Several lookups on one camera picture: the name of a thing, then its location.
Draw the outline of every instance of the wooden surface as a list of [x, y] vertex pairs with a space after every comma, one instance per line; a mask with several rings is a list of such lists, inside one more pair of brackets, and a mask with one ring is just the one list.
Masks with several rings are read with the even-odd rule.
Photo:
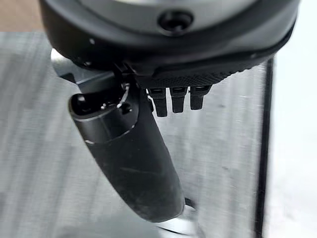
[[38, 0], [1, 0], [0, 31], [42, 29]]
[[[77, 88], [56, 76], [50, 50], [42, 33], [0, 33], [0, 237], [145, 238], [72, 123]], [[264, 75], [258, 66], [214, 85], [202, 111], [187, 96], [173, 114], [169, 99], [157, 119], [208, 238], [253, 237]]]

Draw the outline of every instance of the white wall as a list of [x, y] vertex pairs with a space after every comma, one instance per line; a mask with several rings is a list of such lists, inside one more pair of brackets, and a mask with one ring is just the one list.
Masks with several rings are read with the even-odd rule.
[[276, 58], [264, 237], [317, 237], [317, 0]]

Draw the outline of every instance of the black controller handle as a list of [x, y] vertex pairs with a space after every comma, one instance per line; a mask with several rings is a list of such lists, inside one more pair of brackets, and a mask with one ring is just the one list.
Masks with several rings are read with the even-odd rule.
[[151, 222], [179, 216], [185, 203], [183, 192], [146, 93], [127, 88], [121, 102], [104, 105], [103, 110], [87, 109], [78, 103], [80, 97], [70, 100], [71, 116], [125, 203]]

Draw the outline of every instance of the metal bracket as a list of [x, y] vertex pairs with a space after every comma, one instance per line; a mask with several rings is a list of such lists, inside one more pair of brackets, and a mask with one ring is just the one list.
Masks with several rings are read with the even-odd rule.
[[120, 85], [113, 71], [101, 71], [77, 66], [55, 49], [52, 50], [51, 60], [58, 76], [76, 83], [84, 94], [97, 93]]

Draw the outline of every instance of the black clip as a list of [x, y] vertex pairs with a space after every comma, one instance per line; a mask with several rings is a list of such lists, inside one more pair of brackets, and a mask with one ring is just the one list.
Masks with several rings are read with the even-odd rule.
[[190, 108], [191, 110], [200, 110], [203, 108], [204, 96], [207, 95], [211, 86], [190, 87]]
[[166, 117], [166, 88], [151, 88], [149, 89], [149, 95], [153, 98], [157, 110], [157, 116], [159, 118]]
[[184, 111], [184, 100], [187, 94], [188, 87], [170, 88], [172, 96], [172, 105], [174, 113], [182, 113]]

